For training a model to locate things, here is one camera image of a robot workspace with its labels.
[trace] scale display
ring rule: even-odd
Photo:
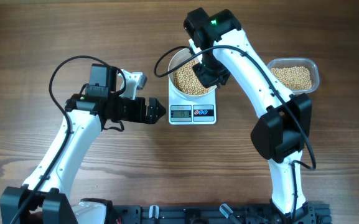
[[[173,118],[188,118],[190,117],[190,111],[173,111]]]

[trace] wooden table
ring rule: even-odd
[[[60,62],[92,55],[143,71],[149,79],[138,95],[167,106],[167,78],[156,78],[153,67],[166,50],[187,45],[182,23],[199,6],[209,14],[230,9],[266,63],[306,57],[318,65],[321,83],[310,94],[317,170],[302,170],[302,188],[308,200],[330,204],[334,223],[359,223],[359,1],[0,5],[0,196],[36,168],[59,129],[62,114],[47,86]],[[59,71],[59,102],[88,81],[91,63]],[[126,205],[268,203],[268,163],[249,137],[257,117],[232,78],[217,91],[217,113],[212,126],[171,126],[165,116],[155,125],[125,122],[123,133],[103,131],[83,160],[70,203],[84,197]],[[309,162],[306,151],[303,160]]]

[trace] white scale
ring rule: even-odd
[[[169,89],[169,123],[176,124],[215,124],[217,121],[217,106],[215,90],[196,99],[185,99],[173,90],[171,82]]]
[[[192,55],[188,49],[177,52],[169,63],[168,70],[182,63]],[[180,92],[173,84],[172,76],[168,79],[169,123],[177,124],[215,124],[217,121],[217,106],[215,104],[215,89],[203,96],[189,96]]]

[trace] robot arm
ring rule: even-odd
[[[306,95],[295,97],[269,71],[249,43],[245,31],[229,10],[209,17],[202,9],[190,13],[184,22],[191,39],[190,46],[195,53],[215,46],[232,46],[246,52],[254,63],[238,51],[217,48],[202,54],[200,63],[193,66],[199,81],[205,87],[218,83],[225,85],[230,74],[242,87],[256,111],[259,121],[251,132],[251,140],[257,151],[268,160],[273,183],[272,203],[282,217],[288,217],[301,208],[305,197],[301,189],[300,165],[295,164],[297,200],[294,205],[294,181],[292,161],[299,161],[304,148],[304,140],[284,112],[282,102],[268,85],[260,69],[270,79],[285,104],[296,114],[306,135],[309,134],[311,102]]]
[[[66,136],[68,124],[65,118],[46,155],[35,171],[26,178],[22,187],[8,187],[4,191],[0,201],[3,223],[12,223],[12,218],[21,206],[25,206],[24,212],[20,213],[15,223],[38,223],[40,220],[44,223],[61,223],[62,220],[64,223],[106,223],[109,219],[106,214],[112,214],[110,205],[92,198],[73,208],[68,204],[74,178],[87,150],[102,130],[123,131],[121,121],[154,124],[166,113],[157,99],[150,98],[149,106],[146,106],[144,98],[136,97],[136,91],[142,90],[147,81],[143,73],[129,73],[125,70],[120,72],[122,75],[115,67],[92,65],[90,82],[85,85],[85,95],[74,94],[65,104],[72,127],[63,151],[56,162],[53,162]],[[116,91],[116,77],[125,78],[120,91]],[[119,123],[121,129],[105,128],[109,119]],[[35,186],[50,165],[53,167],[46,180],[36,190],[30,202],[22,205],[30,193],[34,192]],[[42,207],[41,217],[36,213],[29,213],[38,206]]]

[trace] black cable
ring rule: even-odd
[[[119,95],[123,94],[125,92],[125,89],[127,88],[127,79],[125,79],[124,72],[121,69],[119,69],[117,67],[114,67],[114,68],[117,69],[117,71],[123,76],[123,80],[124,80],[123,88],[116,91],[115,93],[113,93],[113,95],[118,95],[119,96]]]
[[[37,185],[32,189],[32,192],[30,193],[30,195],[21,203],[21,206],[19,207],[18,211],[16,212],[16,214],[13,216],[13,219],[11,221],[11,224],[14,224],[16,222],[16,220],[19,218],[20,214],[27,208],[28,204],[30,203],[31,199],[34,197],[34,195],[38,192],[38,190],[40,189],[41,185],[45,182],[45,180],[48,179],[48,175],[49,172],[52,170],[52,168],[54,167],[55,163],[57,162],[57,160],[59,159],[61,153],[63,152],[63,150],[65,149],[65,146],[67,144],[67,141],[70,137],[70,133],[72,131],[72,127],[71,127],[71,122],[70,122],[70,118],[68,117],[68,114],[66,113],[66,111],[62,108],[62,106],[60,106],[60,104],[57,102],[57,100],[54,97],[54,94],[52,93],[52,83],[54,82],[54,78],[56,76],[56,73],[59,71],[59,69],[65,65],[67,62],[71,61],[71,60],[75,60],[78,58],[88,58],[88,59],[92,59],[92,60],[96,60],[99,63],[102,63],[104,66],[107,66],[108,68],[110,68],[111,66],[108,65],[106,62],[95,58],[95,57],[91,57],[91,56],[87,56],[87,55],[79,55],[79,56],[74,56],[71,57],[67,60],[65,60],[64,62],[62,62],[54,71],[54,73],[52,74],[52,76],[50,77],[50,81],[49,81],[49,95],[52,99],[52,101],[55,103],[55,105],[59,108],[60,112],[62,112],[62,114],[65,117],[66,123],[67,123],[67,131],[66,131],[66,136],[63,140],[62,145],[60,146],[59,150],[57,151],[55,157],[52,159],[51,163],[49,164],[48,168],[45,170],[44,174],[40,177],[40,180],[38,181]],[[126,88],[126,80],[125,80],[125,76],[123,71],[121,71],[118,68],[118,71],[123,75],[123,79],[124,79],[124,88],[121,90],[125,91]]]
[[[119,132],[123,132],[123,131],[124,131],[124,125],[123,125],[123,123],[122,123],[121,121],[118,121],[118,123],[119,123],[121,129],[112,126],[112,127],[110,127],[110,128],[105,128],[105,127],[103,127],[103,130],[107,131],[107,130],[109,130],[109,129],[113,129],[113,130],[116,130],[116,131],[119,131]]]
[[[82,92],[84,91],[85,87],[87,87],[88,85],[89,85],[88,83],[82,85],[81,90],[80,90],[80,95],[82,95]]]
[[[291,112],[291,110],[288,108],[288,106],[286,105],[286,102],[283,100],[283,98],[280,96],[280,92],[274,87],[274,85],[272,84],[272,82],[270,81],[269,77],[265,74],[264,70],[261,68],[261,66],[259,66],[259,64],[254,60],[253,57],[249,56],[247,52],[239,49],[238,47],[234,47],[234,46],[230,46],[230,45],[217,45],[217,46],[213,46],[210,48],[207,48],[205,50],[200,51],[197,54],[193,54],[191,57],[189,57],[188,59],[186,59],[184,62],[180,63],[178,66],[176,66],[175,68],[169,70],[168,72],[163,73],[162,75],[158,75],[156,73],[157,71],[157,66],[159,64],[159,62],[169,53],[171,53],[174,50],[180,49],[180,47],[176,47],[174,49],[169,50],[167,53],[165,53],[156,63],[156,66],[154,67],[154,74],[157,77],[164,77],[174,71],[176,71],[177,69],[179,69],[180,67],[184,66],[187,62],[193,60],[194,58],[198,57],[201,54],[204,54],[205,52],[214,50],[214,49],[231,49],[231,50],[235,50],[237,52],[239,52],[241,54],[241,56],[246,57],[248,60],[250,60],[251,63],[253,63],[255,65],[255,67],[259,70],[259,72],[262,74],[262,76],[264,77],[264,79],[266,80],[266,83],[268,83],[270,89],[272,89],[274,96],[276,96],[279,101],[282,103],[284,110],[286,111],[286,114],[288,114],[291,119],[293,120],[294,124],[296,125],[296,128],[299,130],[299,132],[302,135],[302,138],[305,141],[306,147],[308,148],[308,152],[310,155],[310,159],[312,161],[312,167],[308,166],[307,164],[298,161],[298,160],[293,160],[290,164],[290,166],[292,167],[292,179],[293,179],[293,184],[294,184],[294,208],[293,208],[293,213],[292,213],[292,218],[291,220],[294,221],[295,219],[295,215],[296,215],[296,207],[297,207],[297,181],[296,181],[296,176],[295,176],[295,164],[300,164],[303,167],[305,167],[308,170],[315,170],[316,169],[316,160],[315,160],[315,156],[314,156],[314,152],[312,150],[312,146],[310,145],[309,139],[306,136],[304,130],[301,128],[301,125],[299,124],[297,118],[294,116],[294,114]]]
[[[173,69],[171,69],[170,71],[165,72],[165,73],[162,74],[162,75],[158,75],[158,74],[157,74],[157,66],[159,66],[161,60],[162,60],[164,57],[166,57],[169,53],[171,53],[171,52],[173,52],[173,51],[175,51],[175,50],[178,50],[178,49],[189,49],[191,52],[193,52],[193,49],[192,49],[191,47],[188,47],[188,46],[174,47],[173,49],[167,51],[165,54],[163,54],[163,55],[158,59],[158,61],[156,62],[156,65],[154,66],[154,75],[155,75],[155,76],[157,76],[157,77],[159,77],[159,78],[164,77],[164,76],[170,74],[171,72],[175,71],[176,69],[180,68],[181,66],[183,66],[184,64],[186,64],[187,62],[190,61],[190,60],[189,60],[189,61],[187,61],[186,63],[181,63],[180,65],[178,65],[178,66],[175,67],[176,69],[173,68]]]

